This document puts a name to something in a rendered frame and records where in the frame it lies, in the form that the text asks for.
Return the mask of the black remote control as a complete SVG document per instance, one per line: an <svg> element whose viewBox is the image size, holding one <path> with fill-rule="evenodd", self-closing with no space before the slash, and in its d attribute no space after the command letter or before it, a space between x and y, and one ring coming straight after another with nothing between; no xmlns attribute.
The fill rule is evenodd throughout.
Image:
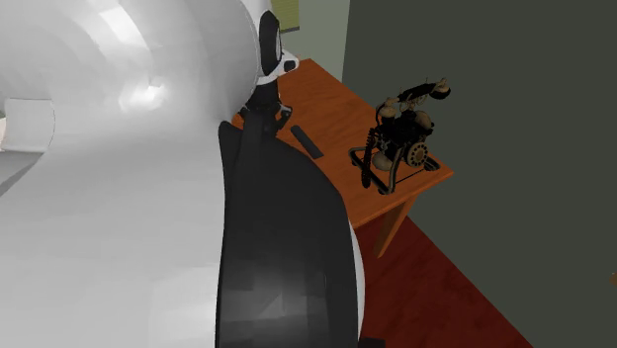
<svg viewBox="0 0 617 348"><path fill-rule="evenodd" d="M323 156L323 152L300 126L292 126L291 133L312 159L318 159Z"/></svg>

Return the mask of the pale green window blind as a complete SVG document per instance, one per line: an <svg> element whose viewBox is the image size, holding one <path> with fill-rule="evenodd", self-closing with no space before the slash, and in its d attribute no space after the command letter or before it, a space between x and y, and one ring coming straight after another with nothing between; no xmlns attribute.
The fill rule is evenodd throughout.
<svg viewBox="0 0 617 348"><path fill-rule="evenodd" d="M282 33L300 29L300 0L271 0L271 4Z"/></svg>

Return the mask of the black antique rotary telephone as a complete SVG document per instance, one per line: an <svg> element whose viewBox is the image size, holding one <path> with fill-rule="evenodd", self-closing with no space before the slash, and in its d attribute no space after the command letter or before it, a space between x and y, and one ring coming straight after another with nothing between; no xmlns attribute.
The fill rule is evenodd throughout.
<svg viewBox="0 0 617 348"><path fill-rule="evenodd" d="M368 130L366 144L348 150L351 164L361 170L361 184L365 189L375 185L382 195L393 193L401 164L416 172L440 168L429 155L427 145L435 124L419 107L428 98L444 100L450 94L448 81L442 78L401 90L376 107L376 125Z"/></svg>

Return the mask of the orange wooden table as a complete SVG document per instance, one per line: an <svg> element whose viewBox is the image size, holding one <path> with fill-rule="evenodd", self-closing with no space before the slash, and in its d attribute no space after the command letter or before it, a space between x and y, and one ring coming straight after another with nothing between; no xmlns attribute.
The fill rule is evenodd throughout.
<svg viewBox="0 0 617 348"><path fill-rule="evenodd" d="M385 218L373 249L376 257L383 256L417 196L452 177L454 171L445 164L431 172L416 172L402 165L392 194L381 195L375 187L365 189L361 171L351 164L348 150L365 143L369 128L375 125L375 108L311 59L279 77L278 87L283 103L293 108L278 138L305 152L290 131L298 125L315 143L323 156L314 163L339 191L353 227Z"/></svg>

